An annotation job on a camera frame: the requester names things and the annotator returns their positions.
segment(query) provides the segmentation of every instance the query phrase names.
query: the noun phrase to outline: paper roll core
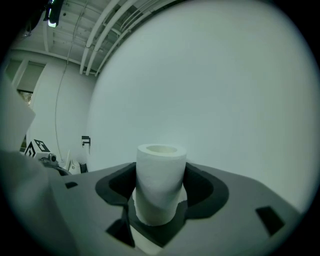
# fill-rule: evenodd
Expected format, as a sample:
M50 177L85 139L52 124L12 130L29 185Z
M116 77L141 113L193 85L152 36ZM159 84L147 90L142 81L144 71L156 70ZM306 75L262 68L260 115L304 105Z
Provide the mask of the paper roll core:
M152 145L152 146L148 146L146 149L156 153L174 153L178 151L173 146L165 146L165 145Z
M187 152L181 146L138 146L133 200L142 223L160 226L173 219L182 194L186 158Z

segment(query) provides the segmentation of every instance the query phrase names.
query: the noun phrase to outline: ceiling pipe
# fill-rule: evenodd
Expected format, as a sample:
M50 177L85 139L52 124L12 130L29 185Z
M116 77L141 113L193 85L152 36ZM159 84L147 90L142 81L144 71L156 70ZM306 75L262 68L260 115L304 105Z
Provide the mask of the ceiling pipe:
M121 41L122 38L124 38L124 36L128 33L131 32L131 30L142 20L144 20L146 17L148 17L150 14L152 14L154 11L174 2L176 0L167 0L165 2L162 2L161 4L157 5L156 7L152 8L151 10L148 10L145 14L143 14L140 18L138 18L134 23L132 23L128 29L126 31L124 31L119 38L117 39L117 41L115 41L115 43L112 45L112 47L110 48L110 50L108 51L108 53L106 54L106 56L103 58L103 61L101 62L98 70L95 73L95 76L98 75L98 73L100 72L100 70L102 69L102 66L104 65L104 63L106 62L107 58L110 56L110 54L112 53L112 51L114 50L114 48L117 46L117 44Z
M128 18L126 18L126 20L122 23L121 27L120 27L120 31L123 31L123 27L124 25L127 23L127 21L129 21L131 19L132 16L134 16L137 12L139 12L137 15L139 15L140 13L142 13L142 9L148 5L150 2L154 2L155 0L148 0L146 1L143 5L141 5L138 9L136 9Z
M142 8L140 11L143 14L143 12L147 11L149 8L151 8L152 6L156 5L158 3L158 1L160 0L153 0L152 2L149 2L149 4L147 6L145 6L144 8ZM127 27L129 27L129 25L140 15L140 13L137 13L131 20L129 20L129 22L122 28L122 31L126 30Z
M89 35L89 38L86 41L85 48L84 48L84 51L83 51L83 54L82 54L82 59L81 59L81 64L80 64L80 74L82 74L84 72L85 62L86 62L86 59L87 59L89 48L91 47L91 45L92 45L92 43L94 41L94 38L95 38L95 35L96 35L98 29L100 28L101 24L104 22L106 17L113 10L113 8L116 6L116 4L118 4L119 2L120 2L120 0L111 0L109 2L109 4L106 6L106 8L104 8L104 10L101 13L100 17L98 18L98 20L94 24L93 29L91 30L91 33Z
M116 33L118 36L121 36L121 32L115 28L111 28L111 30Z
M122 6L121 8L113 15L113 17L110 19L110 21L108 22L108 24L105 26L104 30L102 31L98 41L95 44L95 47L93 49L92 55L90 57L89 60L89 64L88 67L86 68L86 72L85 74L88 76L89 72L91 70L92 67L92 63L95 60L95 57L97 55L97 52L99 51L102 43L104 42L107 34L109 33L109 31L112 29L112 27L114 26L114 24L119 20L119 18L131 7L134 5L135 2L137 2L138 0L127 0Z

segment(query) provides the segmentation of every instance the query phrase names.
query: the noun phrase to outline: gray surface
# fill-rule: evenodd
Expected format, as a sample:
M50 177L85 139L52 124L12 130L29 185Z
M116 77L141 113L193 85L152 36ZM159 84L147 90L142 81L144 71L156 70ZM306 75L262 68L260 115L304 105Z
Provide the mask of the gray surface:
M0 181L16 218L49 252L75 256L76 241L53 197L47 175L50 173L58 171L19 152L0 150Z
M34 183L27 175L11 179L7 173L2 181L14 183L14 189L11 189L13 195L17 195L14 191L28 187L25 193L33 193L34 205L40 204L41 207L37 209L42 209L36 214L55 226L56 235L68 239L69 251L72 252L70 255L74 255L75 251L78 255L86 256L142 255L140 251L106 233L106 229L120 219L122 207L107 204L95 191L99 179L127 166L128 163L90 173L60 176L56 170L44 168L34 159L26 161L26 158L18 153L6 153L5 159L9 158L11 161L2 162L1 169L10 167L25 173L38 173L42 178ZM284 239L299 220L299 214L291 205L260 182L211 167L193 165L225 182L229 189L229 200L210 218L187 220L182 230L159 255L265 254ZM65 184L68 182L76 182L78 186L67 189ZM49 187L46 189L46 197L50 198L51 202L55 201L55 205L47 206L49 210L43 210L46 208L45 201L38 200L43 196L42 191L35 189L45 184ZM266 206L271 206L285 222L285 226L272 238L255 212L256 208ZM24 214L20 212L20 217L27 221L28 216ZM45 226L44 223L34 231L43 233ZM59 247L62 243L53 240L48 244Z

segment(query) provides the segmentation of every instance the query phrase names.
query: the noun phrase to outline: small bracket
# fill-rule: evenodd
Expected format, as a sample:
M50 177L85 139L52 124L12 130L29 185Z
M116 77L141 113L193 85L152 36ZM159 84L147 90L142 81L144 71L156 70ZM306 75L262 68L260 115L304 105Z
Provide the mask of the small bracket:
M89 136L82 136L82 147L84 147L85 144L91 145L91 139Z

